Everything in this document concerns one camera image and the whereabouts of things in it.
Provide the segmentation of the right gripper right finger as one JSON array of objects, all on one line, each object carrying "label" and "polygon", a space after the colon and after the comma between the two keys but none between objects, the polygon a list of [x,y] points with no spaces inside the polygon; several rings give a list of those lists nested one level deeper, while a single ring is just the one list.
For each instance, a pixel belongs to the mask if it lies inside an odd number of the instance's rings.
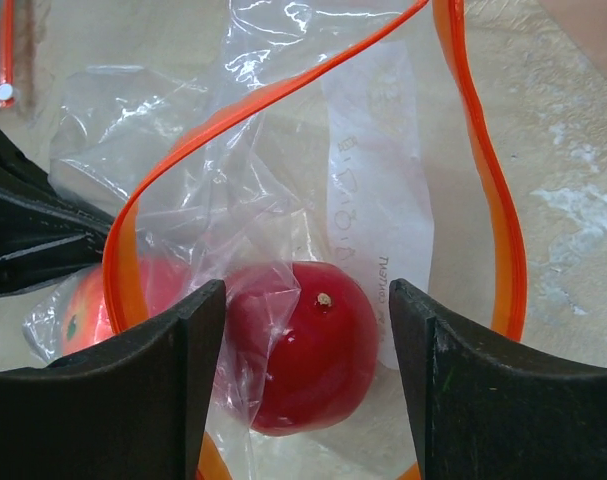
[{"label": "right gripper right finger", "polygon": [[607,368],[543,353],[389,289],[398,365],[424,479],[607,479]]}]

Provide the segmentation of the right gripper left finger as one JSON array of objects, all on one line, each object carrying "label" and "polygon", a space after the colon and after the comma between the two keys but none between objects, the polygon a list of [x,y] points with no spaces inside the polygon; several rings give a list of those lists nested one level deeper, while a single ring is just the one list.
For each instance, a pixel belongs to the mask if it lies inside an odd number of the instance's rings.
[{"label": "right gripper left finger", "polygon": [[44,368],[0,372],[0,479],[193,479],[225,322],[213,280]]}]

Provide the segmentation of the clear zip bag red apples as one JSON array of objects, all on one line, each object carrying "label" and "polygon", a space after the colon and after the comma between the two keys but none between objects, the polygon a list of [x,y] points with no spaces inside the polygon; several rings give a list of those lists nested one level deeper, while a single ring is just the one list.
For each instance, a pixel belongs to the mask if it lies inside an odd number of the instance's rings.
[{"label": "clear zip bag red apples", "polygon": [[201,124],[266,107],[196,148],[144,190],[123,236],[168,264],[179,298],[273,261],[274,326],[291,331],[296,262],[339,267],[374,310],[375,375],[330,427],[260,427],[265,363],[231,335],[207,421],[207,459],[234,479],[416,479],[388,307],[403,278],[519,338],[527,273],[514,203],[467,59],[461,1],[233,1],[209,72],[142,66],[68,78],[49,178],[68,200],[116,214]]}]

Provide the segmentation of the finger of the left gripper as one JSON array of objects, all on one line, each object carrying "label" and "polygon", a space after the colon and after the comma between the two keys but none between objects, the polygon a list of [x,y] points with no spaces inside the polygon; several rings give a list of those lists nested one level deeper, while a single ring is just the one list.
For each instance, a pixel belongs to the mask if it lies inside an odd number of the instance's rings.
[{"label": "finger of the left gripper", "polygon": [[36,165],[0,128],[0,259],[51,252],[97,263],[112,218],[60,197]]},{"label": "finger of the left gripper", "polygon": [[0,298],[27,293],[97,265],[106,237],[77,233],[0,240]]}]

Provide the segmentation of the fake red apple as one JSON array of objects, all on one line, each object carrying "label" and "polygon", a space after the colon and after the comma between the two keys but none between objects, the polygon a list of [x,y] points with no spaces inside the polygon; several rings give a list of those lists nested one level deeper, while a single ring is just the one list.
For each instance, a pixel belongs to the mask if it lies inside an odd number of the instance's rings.
[{"label": "fake red apple", "polygon": [[103,342],[173,306],[183,296],[189,268],[176,260],[146,257],[136,275],[121,275],[116,283],[122,314],[113,328],[104,295],[100,266],[84,275],[66,307],[60,326],[61,353],[69,355]]},{"label": "fake red apple", "polygon": [[360,286],[314,261],[262,263],[225,281],[235,367],[220,386],[267,436],[325,429],[347,419],[372,384],[378,325]]}]

